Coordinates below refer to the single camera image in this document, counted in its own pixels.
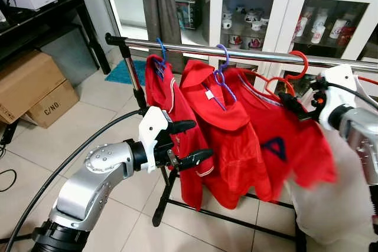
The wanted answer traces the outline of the purple plastic hanger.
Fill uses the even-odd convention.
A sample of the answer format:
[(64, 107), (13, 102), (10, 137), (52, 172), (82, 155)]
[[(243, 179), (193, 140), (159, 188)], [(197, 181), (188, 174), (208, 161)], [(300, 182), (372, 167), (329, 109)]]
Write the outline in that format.
[(230, 63), (229, 51), (223, 44), (217, 44), (216, 47), (224, 52), (225, 61), (219, 64), (218, 68), (216, 68), (216, 70), (213, 71), (213, 76), (215, 78), (216, 84), (218, 84), (225, 91), (225, 93), (227, 93), (227, 95), (229, 95), (230, 98), (233, 99), (232, 104), (237, 103), (237, 96), (230, 89), (229, 85), (227, 85), (227, 83), (225, 82), (225, 76), (223, 73), (224, 69), (227, 68), (227, 66), (229, 66)]

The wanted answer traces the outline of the blue plastic hanger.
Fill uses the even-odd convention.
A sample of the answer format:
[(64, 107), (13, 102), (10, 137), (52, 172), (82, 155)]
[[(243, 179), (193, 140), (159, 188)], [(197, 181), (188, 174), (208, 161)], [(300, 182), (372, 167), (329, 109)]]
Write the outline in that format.
[(155, 73), (161, 80), (165, 80), (167, 76), (167, 50), (165, 49), (165, 45), (162, 42), (162, 39), (159, 37), (156, 38), (157, 44), (160, 46), (160, 53), (158, 60), (154, 61), (155, 66)]

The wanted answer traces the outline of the red hooded shirt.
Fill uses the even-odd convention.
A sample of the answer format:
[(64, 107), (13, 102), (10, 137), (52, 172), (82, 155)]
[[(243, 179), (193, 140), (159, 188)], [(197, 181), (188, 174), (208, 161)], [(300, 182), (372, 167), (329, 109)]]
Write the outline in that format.
[(233, 99), (216, 84), (215, 70), (203, 61), (188, 60), (179, 84), (214, 152), (215, 169), (203, 182), (218, 203), (230, 210), (251, 188), (262, 201), (271, 201), (272, 184), (257, 133), (238, 99), (232, 104)]

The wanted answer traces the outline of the red shirt white trim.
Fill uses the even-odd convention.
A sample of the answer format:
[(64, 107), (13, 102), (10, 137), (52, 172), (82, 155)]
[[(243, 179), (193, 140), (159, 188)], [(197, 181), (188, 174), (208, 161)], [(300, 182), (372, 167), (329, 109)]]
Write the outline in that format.
[[(149, 106), (156, 106), (166, 111), (173, 122), (197, 120), (196, 114), (180, 91), (170, 63), (165, 63), (159, 55), (149, 55), (146, 59), (144, 80)], [(210, 148), (200, 126), (175, 134), (172, 140), (173, 152), (181, 159), (197, 150)], [(196, 211), (201, 209), (203, 203), (203, 177), (210, 174), (213, 169), (215, 169), (213, 160), (208, 159), (179, 172), (181, 197)]]

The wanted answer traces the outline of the red shirt dark triangle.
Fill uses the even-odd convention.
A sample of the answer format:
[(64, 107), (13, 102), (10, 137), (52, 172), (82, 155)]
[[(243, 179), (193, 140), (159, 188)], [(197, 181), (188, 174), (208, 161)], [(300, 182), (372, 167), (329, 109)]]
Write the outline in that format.
[(316, 122), (301, 120), (288, 109), (289, 103), (256, 90), (248, 79), (251, 71), (233, 67), (223, 74), (257, 133), (272, 184), (271, 200), (280, 198), (291, 178), (304, 188), (337, 182), (332, 150)]

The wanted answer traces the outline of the white red bowl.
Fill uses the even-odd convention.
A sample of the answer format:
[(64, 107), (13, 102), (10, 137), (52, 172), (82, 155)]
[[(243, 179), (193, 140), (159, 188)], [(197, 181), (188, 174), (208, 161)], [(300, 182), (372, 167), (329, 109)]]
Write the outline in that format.
[(232, 49), (241, 49), (243, 46), (244, 38), (240, 34), (230, 34), (227, 46)]
[(261, 37), (249, 37), (246, 45), (250, 50), (261, 50), (264, 44), (264, 39)]

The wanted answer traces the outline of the white red tall cup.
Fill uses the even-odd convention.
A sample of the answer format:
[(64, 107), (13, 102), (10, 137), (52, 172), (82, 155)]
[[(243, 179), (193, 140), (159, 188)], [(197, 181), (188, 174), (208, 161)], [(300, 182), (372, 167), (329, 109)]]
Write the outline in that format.
[(321, 42), (323, 39), (324, 33), (325, 33), (325, 25), (315, 24), (313, 26), (313, 30), (311, 34), (311, 42), (313, 44), (319, 44), (319, 42)]
[(337, 20), (333, 22), (333, 27), (329, 33), (329, 38), (334, 40), (339, 39), (343, 32), (343, 28), (347, 27), (350, 22), (351, 21), (346, 18), (337, 18)]
[(295, 34), (294, 37), (301, 37), (304, 34), (304, 29), (308, 23), (309, 16), (308, 15), (301, 15), (297, 25), (295, 26)]

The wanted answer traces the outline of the steel clothes rack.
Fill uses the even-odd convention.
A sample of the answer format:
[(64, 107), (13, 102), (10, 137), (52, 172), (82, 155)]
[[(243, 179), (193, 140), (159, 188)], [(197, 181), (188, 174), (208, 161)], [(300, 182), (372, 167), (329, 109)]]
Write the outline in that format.
[[(111, 34), (106, 34), (106, 42), (110, 46), (116, 46), (121, 50), (122, 58), (126, 61), (128, 67), (133, 67), (131, 48), (146, 48), (146, 49), (160, 49), (166, 51), (173, 51), (178, 53), (188, 53), (192, 55), (207, 55), (207, 56), (223, 56), (229, 55), (233, 60), (253, 60), (253, 61), (270, 61), (271, 63), (286, 63), (292, 65), (304, 64), (304, 60), (300, 56), (292, 55), (289, 53), (272, 53), (262, 51), (247, 51), (247, 50), (224, 50), (219, 47), (206, 47), (197, 45), (185, 44), (162, 44), (161, 42), (154, 41), (141, 41), (137, 39), (130, 39), (127, 37), (119, 37)], [(334, 67), (334, 66), (349, 66), (354, 71), (363, 71), (370, 73), (378, 73), (378, 63), (370, 63), (369, 61), (356, 61), (356, 60), (337, 60), (336, 58), (326, 58), (321, 56), (312, 56), (308, 59), (308, 63), (313, 67)], [(208, 211), (205, 209), (195, 210), (188, 204), (176, 201), (170, 198), (175, 180), (178, 179), (178, 171), (173, 169), (167, 173), (162, 170), (162, 176), (165, 181), (165, 186), (162, 195), (159, 199), (158, 207), (155, 209), (153, 216), (153, 225), (160, 226), (167, 204), (184, 207), (189, 211), (199, 212), (205, 216), (213, 217), (216, 219), (232, 222), (237, 225), (244, 226), (250, 230), (260, 231), (260, 233), (267, 233), (275, 237), (283, 238), (294, 242), (296, 252), (307, 252), (306, 236), (298, 225), (295, 225), (295, 234), (287, 235), (280, 231), (270, 230), (263, 226), (258, 226), (253, 223), (238, 220), (232, 217), (218, 214), (218, 212)]]

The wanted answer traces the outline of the blue floor mat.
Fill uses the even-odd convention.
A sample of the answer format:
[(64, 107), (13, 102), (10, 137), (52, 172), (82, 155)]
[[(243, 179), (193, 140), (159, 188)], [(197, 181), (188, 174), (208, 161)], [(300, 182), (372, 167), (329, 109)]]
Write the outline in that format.
[[(144, 71), (146, 67), (146, 61), (135, 60), (134, 61), (135, 71), (138, 76), (138, 80), (142, 86), (145, 85)], [(119, 84), (132, 84), (131, 77), (129, 75), (129, 69), (126, 66), (125, 60), (121, 60), (119, 64), (112, 69), (110, 74), (106, 75), (105, 80), (110, 82), (115, 82)]]

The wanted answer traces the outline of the dark printed carton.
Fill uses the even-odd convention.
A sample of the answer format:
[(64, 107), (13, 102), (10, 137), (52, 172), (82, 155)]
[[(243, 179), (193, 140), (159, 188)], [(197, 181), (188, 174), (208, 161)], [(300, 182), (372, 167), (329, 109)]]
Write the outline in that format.
[(202, 24), (204, 0), (175, 0), (179, 27), (196, 30)]

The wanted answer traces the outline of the small printed cardboard box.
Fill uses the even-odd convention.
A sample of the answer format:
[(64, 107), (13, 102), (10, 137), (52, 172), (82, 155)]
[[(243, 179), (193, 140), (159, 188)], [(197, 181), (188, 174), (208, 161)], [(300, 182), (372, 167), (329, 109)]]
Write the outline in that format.
[(78, 102), (79, 96), (73, 85), (65, 80), (30, 108), (22, 120), (46, 129)]

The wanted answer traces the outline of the grey curtain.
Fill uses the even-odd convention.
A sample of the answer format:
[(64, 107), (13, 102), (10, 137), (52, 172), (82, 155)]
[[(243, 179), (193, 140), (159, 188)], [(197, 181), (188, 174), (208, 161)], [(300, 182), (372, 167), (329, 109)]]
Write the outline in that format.
[(181, 28), (175, 0), (143, 0), (148, 38), (160, 38), (167, 44), (181, 44)]

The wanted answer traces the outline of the large brown cardboard box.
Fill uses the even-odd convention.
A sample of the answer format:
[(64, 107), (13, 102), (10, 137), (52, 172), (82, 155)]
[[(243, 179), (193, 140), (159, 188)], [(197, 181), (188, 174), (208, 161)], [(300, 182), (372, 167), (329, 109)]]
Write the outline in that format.
[(13, 123), (65, 81), (51, 56), (32, 50), (0, 66), (0, 122)]

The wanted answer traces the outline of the black desk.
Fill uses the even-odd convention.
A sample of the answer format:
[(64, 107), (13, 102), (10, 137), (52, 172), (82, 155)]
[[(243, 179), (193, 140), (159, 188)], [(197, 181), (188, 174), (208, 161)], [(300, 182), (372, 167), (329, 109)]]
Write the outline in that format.
[(100, 44), (100, 36), (92, 21), (84, 0), (58, 0), (38, 11), (14, 8), (0, 0), (0, 13), (8, 25), (0, 29), (0, 69), (8, 65), (11, 58), (30, 50), (31, 41), (41, 36), (41, 27), (51, 24), (73, 24), (70, 14), (75, 12), (84, 30), (84, 38), (89, 52), (103, 74), (110, 74), (112, 68), (106, 52)]

